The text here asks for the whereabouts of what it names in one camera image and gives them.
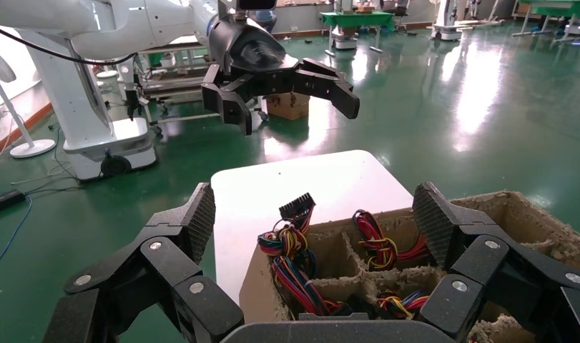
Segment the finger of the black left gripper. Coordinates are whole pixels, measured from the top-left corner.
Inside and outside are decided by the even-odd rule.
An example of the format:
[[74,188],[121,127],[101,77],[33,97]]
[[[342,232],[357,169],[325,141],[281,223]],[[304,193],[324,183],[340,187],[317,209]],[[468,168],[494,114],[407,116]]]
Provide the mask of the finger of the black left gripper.
[[360,109],[353,88],[344,73],[313,59],[303,59],[295,69],[295,93],[328,100],[347,119],[356,119]]
[[244,135],[251,135],[252,111],[247,103],[257,96],[255,80],[265,71],[265,67],[255,65],[232,64],[226,70],[211,64],[201,83],[204,108],[219,114],[225,124],[240,127]]

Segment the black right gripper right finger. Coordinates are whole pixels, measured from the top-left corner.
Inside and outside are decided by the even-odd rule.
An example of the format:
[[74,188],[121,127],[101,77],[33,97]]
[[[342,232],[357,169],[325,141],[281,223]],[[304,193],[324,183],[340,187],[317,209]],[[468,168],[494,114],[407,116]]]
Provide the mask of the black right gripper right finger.
[[416,187],[418,230],[445,277],[419,318],[464,342],[488,302],[538,342],[580,342],[580,270],[525,247],[482,211],[450,203],[434,184]]

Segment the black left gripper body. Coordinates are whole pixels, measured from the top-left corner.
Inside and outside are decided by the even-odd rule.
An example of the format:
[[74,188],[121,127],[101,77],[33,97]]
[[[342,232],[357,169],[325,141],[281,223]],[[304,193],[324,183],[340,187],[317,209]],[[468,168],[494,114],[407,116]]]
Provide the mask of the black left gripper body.
[[208,43],[223,75],[243,79],[251,95],[293,90],[300,62],[253,20],[222,17],[212,25]]

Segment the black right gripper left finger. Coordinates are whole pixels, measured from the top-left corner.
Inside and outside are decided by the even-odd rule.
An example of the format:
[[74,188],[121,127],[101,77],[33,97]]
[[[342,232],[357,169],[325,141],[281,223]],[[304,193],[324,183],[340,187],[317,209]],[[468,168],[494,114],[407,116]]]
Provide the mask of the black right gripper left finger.
[[242,310],[200,268],[215,210],[212,187],[198,184],[187,203],[153,214],[128,245],[70,277],[44,341],[117,342],[152,306],[188,342],[221,342],[242,326]]

